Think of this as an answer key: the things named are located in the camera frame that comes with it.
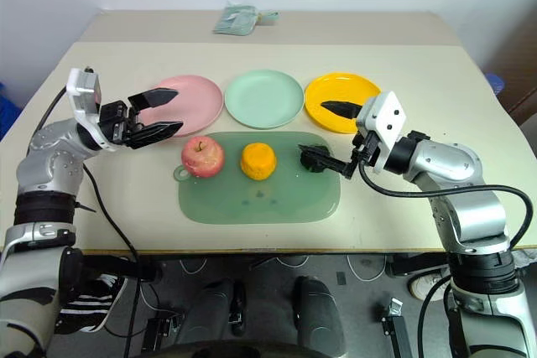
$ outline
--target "pink plate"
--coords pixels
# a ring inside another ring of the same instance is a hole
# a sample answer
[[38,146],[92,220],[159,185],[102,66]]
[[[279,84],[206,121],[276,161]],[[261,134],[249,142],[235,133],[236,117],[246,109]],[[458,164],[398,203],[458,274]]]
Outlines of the pink plate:
[[179,94],[166,105],[142,110],[140,121],[144,125],[182,121],[183,127],[175,137],[188,136],[206,128],[218,118],[224,105],[220,88],[200,75],[178,75],[162,80],[156,87],[171,88]]

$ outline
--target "white sneaker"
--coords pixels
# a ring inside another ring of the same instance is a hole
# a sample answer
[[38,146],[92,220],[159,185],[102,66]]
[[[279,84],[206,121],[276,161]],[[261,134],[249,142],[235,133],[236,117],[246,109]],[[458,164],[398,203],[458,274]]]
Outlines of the white sneaker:
[[[438,272],[434,272],[432,274],[425,274],[424,276],[418,277],[414,281],[412,281],[412,283],[410,283],[410,293],[414,298],[423,301],[425,300],[425,297],[427,297],[427,294],[429,293],[430,289],[433,288],[433,285],[438,283],[441,279],[442,276]],[[433,298],[431,298],[431,302],[440,301],[444,298],[444,290],[446,289],[448,283],[442,284],[441,287],[436,290],[435,294],[433,295]]]

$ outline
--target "yellow plate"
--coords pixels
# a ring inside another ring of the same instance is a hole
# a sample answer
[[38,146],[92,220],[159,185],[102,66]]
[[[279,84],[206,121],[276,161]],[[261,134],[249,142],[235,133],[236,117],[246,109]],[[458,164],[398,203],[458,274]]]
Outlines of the yellow plate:
[[324,101],[347,101],[363,105],[380,90],[371,81],[350,73],[330,73],[313,80],[305,90],[305,109],[325,129],[338,133],[356,133],[356,121],[345,119],[321,106]]

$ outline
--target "white cable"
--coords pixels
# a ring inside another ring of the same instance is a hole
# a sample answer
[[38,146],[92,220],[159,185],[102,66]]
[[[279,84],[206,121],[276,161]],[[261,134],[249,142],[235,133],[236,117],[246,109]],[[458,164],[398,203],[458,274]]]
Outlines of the white cable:
[[179,316],[179,315],[181,315],[180,313],[175,312],[174,310],[155,308],[155,307],[154,307],[152,304],[150,304],[150,303],[148,302],[148,300],[145,298],[145,295],[143,294],[143,287],[140,287],[140,295],[142,296],[142,300],[143,300],[143,302],[147,305],[147,307],[150,308],[151,310],[154,310],[155,312],[168,312],[169,314],[174,314],[174,316]]
[[190,272],[189,270],[187,270],[187,268],[185,267],[185,264],[183,263],[182,260],[179,260],[179,263],[180,263],[181,267],[183,267],[183,270],[185,271],[185,273],[187,273],[188,275],[192,276],[194,274],[197,274],[201,270],[203,270],[203,267],[205,267],[205,265],[207,264],[207,259],[203,259],[203,263],[201,264],[200,268],[194,270],[193,272]]
[[357,275],[357,273],[354,271],[354,267],[352,267],[351,259],[349,258],[349,255],[347,255],[347,263],[349,264],[349,268],[351,269],[352,274],[354,274],[354,277],[356,277],[358,280],[364,283],[369,283],[371,281],[375,281],[376,279],[380,278],[380,276],[384,274],[384,270],[386,270],[386,255],[384,255],[384,264],[383,264],[382,270],[380,271],[379,274],[371,278],[361,278],[360,276]]
[[289,268],[298,268],[298,267],[302,267],[304,266],[308,260],[310,260],[310,255],[306,256],[304,261],[300,264],[297,264],[296,266],[293,266],[292,264],[288,264],[288,263],[285,263],[285,262],[282,262],[281,259],[279,257],[276,257],[276,260],[278,261],[279,264],[281,264],[282,266],[286,266],[286,267],[289,267]]

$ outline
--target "plate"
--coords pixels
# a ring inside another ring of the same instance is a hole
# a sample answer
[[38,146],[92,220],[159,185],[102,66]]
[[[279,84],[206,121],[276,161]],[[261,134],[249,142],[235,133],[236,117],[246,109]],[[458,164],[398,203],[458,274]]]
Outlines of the plate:
[[156,87],[171,88],[179,94],[165,105],[143,109],[140,121],[144,125],[182,121],[183,127],[175,137],[188,136],[208,127],[218,118],[224,105],[220,88],[200,75],[178,75],[162,80]]
[[277,70],[252,70],[240,75],[228,86],[225,97],[232,117],[256,129],[289,123],[304,106],[300,84]]
[[380,90],[371,81],[351,73],[330,73],[313,80],[305,90],[305,109],[321,127],[338,133],[356,133],[356,121],[339,117],[321,106],[324,101],[363,105]]

